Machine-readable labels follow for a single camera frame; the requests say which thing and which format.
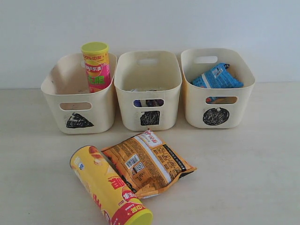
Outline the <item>purple juice carton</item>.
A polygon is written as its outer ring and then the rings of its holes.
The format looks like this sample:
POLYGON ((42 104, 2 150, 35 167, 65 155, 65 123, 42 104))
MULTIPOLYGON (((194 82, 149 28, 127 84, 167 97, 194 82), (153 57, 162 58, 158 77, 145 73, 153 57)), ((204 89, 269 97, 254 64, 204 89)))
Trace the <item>purple juice carton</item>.
POLYGON ((163 99, 146 99, 145 103, 148 107, 160 107, 164 104, 163 99))

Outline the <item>white blue milk carton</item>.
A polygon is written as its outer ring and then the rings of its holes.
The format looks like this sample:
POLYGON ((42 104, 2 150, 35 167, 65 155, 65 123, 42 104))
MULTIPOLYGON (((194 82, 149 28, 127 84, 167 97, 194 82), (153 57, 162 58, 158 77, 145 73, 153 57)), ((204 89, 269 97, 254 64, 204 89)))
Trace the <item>white blue milk carton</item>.
MULTIPOLYGON (((139 92, 138 89, 132 89, 131 92, 139 92)), ((135 107, 147 107, 145 99, 136 99, 133 101, 135 107)))

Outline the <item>orange noodle packet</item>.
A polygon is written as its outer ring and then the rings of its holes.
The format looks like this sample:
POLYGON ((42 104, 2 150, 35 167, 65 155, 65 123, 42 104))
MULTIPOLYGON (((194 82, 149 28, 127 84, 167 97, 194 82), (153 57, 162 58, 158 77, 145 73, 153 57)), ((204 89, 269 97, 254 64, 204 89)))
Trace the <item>orange noodle packet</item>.
POLYGON ((139 199, 162 194, 196 170, 150 129, 101 152, 139 199))

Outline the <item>pink chips can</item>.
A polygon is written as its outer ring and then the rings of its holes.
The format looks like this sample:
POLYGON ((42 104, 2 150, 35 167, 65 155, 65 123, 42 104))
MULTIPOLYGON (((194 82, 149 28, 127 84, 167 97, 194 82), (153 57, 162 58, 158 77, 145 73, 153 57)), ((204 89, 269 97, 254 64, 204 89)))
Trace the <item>pink chips can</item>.
POLYGON ((89 42, 81 47, 91 93, 104 90, 111 84, 108 50, 108 45, 103 42, 89 42))

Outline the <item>blue noodle packet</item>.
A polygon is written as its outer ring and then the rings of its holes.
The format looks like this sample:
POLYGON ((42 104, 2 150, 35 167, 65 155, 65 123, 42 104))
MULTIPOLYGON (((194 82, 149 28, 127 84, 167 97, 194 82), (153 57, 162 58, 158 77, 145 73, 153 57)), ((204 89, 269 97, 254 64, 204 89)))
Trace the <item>blue noodle packet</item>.
POLYGON ((234 78, 227 70, 230 67, 227 63, 219 63, 212 69, 202 73, 195 78, 191 84, 207 89, 231 89, 241 88, 243 83, 234 78))

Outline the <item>yellow chips can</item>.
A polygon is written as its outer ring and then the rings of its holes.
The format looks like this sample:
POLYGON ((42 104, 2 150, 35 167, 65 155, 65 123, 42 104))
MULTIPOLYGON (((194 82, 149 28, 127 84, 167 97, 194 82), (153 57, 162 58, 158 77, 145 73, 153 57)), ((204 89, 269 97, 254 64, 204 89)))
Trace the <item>yellow chips can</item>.
POLYGON ((110 225, 150 225, 152 212, 129 189, 98 149, 84 146, 70 159, 73 169, 110 225))

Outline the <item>cream bin square mark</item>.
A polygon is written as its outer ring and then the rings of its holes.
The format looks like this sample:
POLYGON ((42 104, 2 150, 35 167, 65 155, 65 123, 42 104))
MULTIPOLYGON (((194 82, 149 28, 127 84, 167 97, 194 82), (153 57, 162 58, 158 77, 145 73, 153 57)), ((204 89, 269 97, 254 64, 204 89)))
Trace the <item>cream bin square mark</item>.
POLYGON ((168 51, 135 51, 119 57, 114 76, 120 114, 132 131, 167 130, 177 119, 180 67, 176 55, 168 51), (136 99, 163 99, 160 107, 135 107, 136 99))

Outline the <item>cream bin circle mark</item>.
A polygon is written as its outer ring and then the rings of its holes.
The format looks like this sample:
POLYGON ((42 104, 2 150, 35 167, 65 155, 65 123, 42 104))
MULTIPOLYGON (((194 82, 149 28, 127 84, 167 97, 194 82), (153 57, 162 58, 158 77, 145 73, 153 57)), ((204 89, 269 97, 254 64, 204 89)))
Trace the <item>cream bin circle mark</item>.
POLYGON ((239 125, 255 84, 255 77, 242 57, 224 48, 189 49, 181 53, 180 62, 187 122, 196 128, 225 129, 239 125), (192 84, 220 62, 229 64, 228 72, 243 87, 210 89, 192 84))

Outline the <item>cream bin triangle mark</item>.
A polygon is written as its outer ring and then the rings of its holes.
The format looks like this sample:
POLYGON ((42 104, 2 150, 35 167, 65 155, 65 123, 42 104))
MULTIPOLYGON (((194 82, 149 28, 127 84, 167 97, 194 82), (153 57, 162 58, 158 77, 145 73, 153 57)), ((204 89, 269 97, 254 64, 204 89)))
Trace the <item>cream bin triangle mark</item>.
POLYGON ((60 58, 44 79, 41 90, 58 128, 65 134, 102 133, 114 124, 114 84, 91 93, 81 53, 60 58))

